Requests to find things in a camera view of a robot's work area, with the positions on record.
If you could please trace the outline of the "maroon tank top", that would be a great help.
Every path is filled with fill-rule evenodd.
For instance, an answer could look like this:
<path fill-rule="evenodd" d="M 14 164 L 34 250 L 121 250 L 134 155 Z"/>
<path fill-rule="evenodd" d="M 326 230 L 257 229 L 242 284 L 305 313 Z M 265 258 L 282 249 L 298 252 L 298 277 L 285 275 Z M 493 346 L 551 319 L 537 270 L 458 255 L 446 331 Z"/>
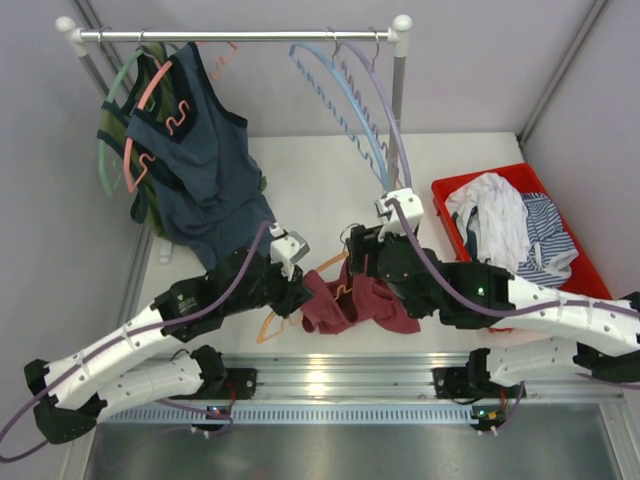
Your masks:
<path fill-rule="evenodd" d="M 305 274 L 303 285 L 312 293 L 300 307 L 307 333 L 337 335 L 368 320 L 392 333 L 421 331 L 419 320 L 408 316 L 384 282 L 366 274 L 352 274 L 347 260 L 337 279 L 325 281 L 312 270 Z"/>

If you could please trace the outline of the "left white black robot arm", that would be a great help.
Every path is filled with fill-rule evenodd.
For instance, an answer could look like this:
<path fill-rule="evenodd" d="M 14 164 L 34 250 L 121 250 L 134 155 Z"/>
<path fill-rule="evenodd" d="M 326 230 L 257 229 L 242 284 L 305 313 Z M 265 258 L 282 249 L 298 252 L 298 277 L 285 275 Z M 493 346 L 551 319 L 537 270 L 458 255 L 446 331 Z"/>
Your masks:
<path fill-rule="evenodd" d="M 238 249 L 206 274 L 173 284 L 93 345 L 58 361 L 30 362 L 24 373 L 37 399 L 37 428 L 49 443 L 63 444 L 149 402 L 215 398 L 228 374 L 211 346 L 154 367 L 142 364 L 219 329 L 229 316 L 263 307 L 280 316 L 295 312 L 312 297 L 296 264 L 307 251 L 290 235 L 272 241 L 266 256 Z"/>

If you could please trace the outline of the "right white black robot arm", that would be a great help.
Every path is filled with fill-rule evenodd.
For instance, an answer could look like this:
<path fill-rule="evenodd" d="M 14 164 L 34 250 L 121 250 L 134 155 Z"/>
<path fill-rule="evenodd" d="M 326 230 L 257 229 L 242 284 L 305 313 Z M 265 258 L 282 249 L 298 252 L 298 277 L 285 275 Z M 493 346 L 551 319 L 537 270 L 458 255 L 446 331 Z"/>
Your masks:
<path fill-rule="evenodd" d="M 416 238 L 357 225 L 346 240 L 350 268 L 381 281 L 411 318 L 437 316 L 460 330 L 514 329 L 544 339 L 483 347 L 467 361 L 478 396 L 539 376 L 577 374 L 639 387 L 639 295 L 603 300 L 537 285 L 507 270 L 442 262 Z"/>

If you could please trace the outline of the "orange plastic hanger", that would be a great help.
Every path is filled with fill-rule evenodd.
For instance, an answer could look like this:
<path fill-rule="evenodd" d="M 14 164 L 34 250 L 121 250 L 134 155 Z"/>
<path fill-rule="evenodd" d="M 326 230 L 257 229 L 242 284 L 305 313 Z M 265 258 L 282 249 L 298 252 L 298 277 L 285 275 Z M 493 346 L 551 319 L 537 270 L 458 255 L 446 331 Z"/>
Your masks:
<path fill-rule="evenodd" d="M 318 273 L 332 268 L 334 265 L 344 261 L 347 258 L 347 247 L 342 246 L 340 252 L 333 257 L 327 259 L 322 264 L 319 264 L 315 270 Z M 264 319 L 259 333 L 256 337 L 256 344 L 264 344 L 280 335 L 282 335 L 288 328 L 299 326 L 302 323 L 303 314 L 299 311 L 295 312 L 289 317 L 279 317 L 274 311 L 271 311 Z"/>

